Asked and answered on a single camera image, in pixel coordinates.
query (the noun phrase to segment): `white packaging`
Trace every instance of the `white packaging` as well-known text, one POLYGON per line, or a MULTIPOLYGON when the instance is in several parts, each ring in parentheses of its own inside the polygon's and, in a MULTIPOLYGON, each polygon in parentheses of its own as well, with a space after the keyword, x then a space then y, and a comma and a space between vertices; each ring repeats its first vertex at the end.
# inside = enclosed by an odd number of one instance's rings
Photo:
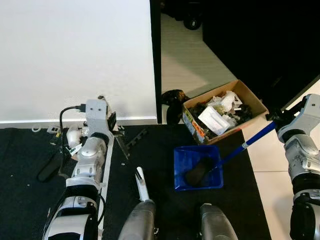
POLYGON ((198 116, 212 132, 218 136, 223 134, 229 127, 230 124, 223 119, 223 117, 212 107, 207 106, 205 110, 198 116))

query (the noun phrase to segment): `cable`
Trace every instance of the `cable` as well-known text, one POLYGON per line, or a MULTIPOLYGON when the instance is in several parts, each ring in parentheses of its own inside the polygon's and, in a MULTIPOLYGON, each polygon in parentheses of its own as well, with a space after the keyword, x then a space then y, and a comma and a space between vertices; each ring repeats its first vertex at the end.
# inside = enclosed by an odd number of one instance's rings
POLYGON ((60 116, 59 116, 59 122, 60 122, 60 132, 61 132, 61 151, 62 151, 62 160, 60 163, 60 168, 58 171, 59 176, 64 177, 65 179, 69 178, 68 175, 62 173, 62 168, 65 165, 65 139, 64 139, 64 127, 63 127, 63 123, 62 123, 62 115, 64 114, 65 111, 70 110, 70 109, 80 109, 82 110, 82 104, 80 106, 69 106, 66 107, 65 109, 63 109, 60 112, 60 116))
POLYGON ((102 200, 102 202, 103 202, 103 210, 102 210, 102 214, 101 214, 101 216, 100 216, 100 218, 99 218, 99 220, 98 220, 98 225, 101 223, 101 221, 102 221, 102 218, 104 217, 104 215, 105 215, 105 210, 106 210, 106 201, 105 201, 105 199, 101 196, 101 193, 99 193, 99 198, 102 200))

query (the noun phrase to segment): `blue handle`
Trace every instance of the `blue handle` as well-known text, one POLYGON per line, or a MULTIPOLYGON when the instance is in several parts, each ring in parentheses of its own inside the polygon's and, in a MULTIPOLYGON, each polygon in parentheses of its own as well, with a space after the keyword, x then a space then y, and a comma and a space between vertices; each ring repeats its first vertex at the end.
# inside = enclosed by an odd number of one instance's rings
POLYGON ((266 126, 264 129, 259 131, 256 135, 251 137, 248 141, 243 143, 241 146, 238 146, 232 153, 230 153, 224 159, 222 159, 220 162, 218 162, 218 164, 214 167, 214 169, 216 169, 216 168, 220 167, 221 165, 230 161, 230 159, 232 159, 233 157, 235 157, 236 155, 241 153, 243 150, 245 150, 248 146, 253 144, 255 141, 259 140, 260 138, 262 138, 266 134, 270 133, 273 129, 276 128, 276 126, 277 125, 274 121, 271 122, 268 126, 266 126))

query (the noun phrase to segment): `gray cylinder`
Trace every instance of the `gray cylinder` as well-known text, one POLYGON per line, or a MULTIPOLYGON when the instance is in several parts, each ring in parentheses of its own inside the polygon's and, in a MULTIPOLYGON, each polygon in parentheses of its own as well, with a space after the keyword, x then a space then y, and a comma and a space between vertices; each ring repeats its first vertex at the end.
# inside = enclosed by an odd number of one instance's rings
POLYGON ((140 202, 125 221, 118 240, 153 240, 155 214, 153 201, 140 202))
POLYGON ((238 240, 226 215, 217 206, 205 203, 200 208, 203 240, 238 240))

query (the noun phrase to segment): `white baseboard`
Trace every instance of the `white baseboard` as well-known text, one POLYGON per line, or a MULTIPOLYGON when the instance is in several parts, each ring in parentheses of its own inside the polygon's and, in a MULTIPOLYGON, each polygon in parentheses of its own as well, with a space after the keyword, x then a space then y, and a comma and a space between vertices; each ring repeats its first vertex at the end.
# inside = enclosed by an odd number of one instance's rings
MULTIPOLYGON (((77 124, 79 127, 83 126, 85 118, 67 118, 63 119, 63 127, 70 127, 77 124)), ((154 125, 157 124, 156 116, 133 116, 133 117, 118 117, 116 120, 118 125, 154 125)), ((0 121, 0 129, 17 128, 17 129, 31 129, 32 127, 47 129, 51 126, 59 126, 59 119, 35 119, 35 120, 11 120, 0 121)))

